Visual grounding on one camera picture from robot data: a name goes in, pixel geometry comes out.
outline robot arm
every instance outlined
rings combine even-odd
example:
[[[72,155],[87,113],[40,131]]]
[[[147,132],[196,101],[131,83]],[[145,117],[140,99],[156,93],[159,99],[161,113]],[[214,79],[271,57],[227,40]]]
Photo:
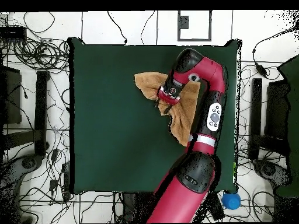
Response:
[[[185,158],[171,169],[170,180],[170,175],[166,176],[170,183],[147,223],[190,222],[214,180],[215,164],[211,156],[221,129],[227,84],[222,66],[195,50],[185,49],[159,89],[158,97],[174,105],[188,81],[199,80],[207,82],[208,91],[194,117]]]

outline control buttons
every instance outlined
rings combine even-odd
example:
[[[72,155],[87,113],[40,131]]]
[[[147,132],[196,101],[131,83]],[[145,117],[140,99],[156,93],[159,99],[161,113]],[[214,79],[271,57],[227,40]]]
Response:
[[[213,121],[213,122],[218,122],[218,120],[219,120],[219,115],[218,114],[216,114],[216,113],[213,113],[212,115],[211,115],[211,120]]]
[[[194,184],[194,185],[198,185],[198,182],[197,182],[195,179],[193,179],[193,178],[191,178],[190,176],[188,176],[188,175],[185,176],[185,179],[186,179],[187,181],[191,182],[191,183]]]
[[[219,129],[222,107],[219,103],[213,103],[208,109],[206,126],[210,131]]]

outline green table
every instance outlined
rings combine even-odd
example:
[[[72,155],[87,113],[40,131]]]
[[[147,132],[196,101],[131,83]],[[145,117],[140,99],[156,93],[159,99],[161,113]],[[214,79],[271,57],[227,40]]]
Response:
[[[184,151],[169,133],[170,118],[136,87],[134,74],[167,74],[187,47],[173,45],[70,45],[71,191],[154,191]],[[234,192],[237,51],[225,47],[191,47],[227,67],[229,87],[221,139],[222,162],[217,190]]]

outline black stand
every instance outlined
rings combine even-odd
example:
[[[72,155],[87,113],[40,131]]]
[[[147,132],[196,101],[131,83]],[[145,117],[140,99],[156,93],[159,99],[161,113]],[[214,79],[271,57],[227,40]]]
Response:
[[[34,142],[36,155],[46,155],[46,131],[47,131],[47,82],[50,74],[47,71],[37,71],[36,80],[36,105],[34,130],[21,131],[4,135],[3,149],[8,150]]]
[[[268,100],[265,135],[261,136],[262,81],[252,81],[251,119],[249,123],[248,144],[249,160],[258,159],[260,147],[283,156],[288,156],[290,153],[286,134],[288,112],[288,105],[284,99],[284,95],[287,94],[285,89],[286,85],[284,80],[269,83],[267,90]]]

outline circular button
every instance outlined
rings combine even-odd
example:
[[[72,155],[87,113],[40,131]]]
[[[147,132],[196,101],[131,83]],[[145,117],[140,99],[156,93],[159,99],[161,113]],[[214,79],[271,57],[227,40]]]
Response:
[[[211,121],[218,122],[218,120],[219,120],[219,115],[217,113],[212,113],[211,114]]]

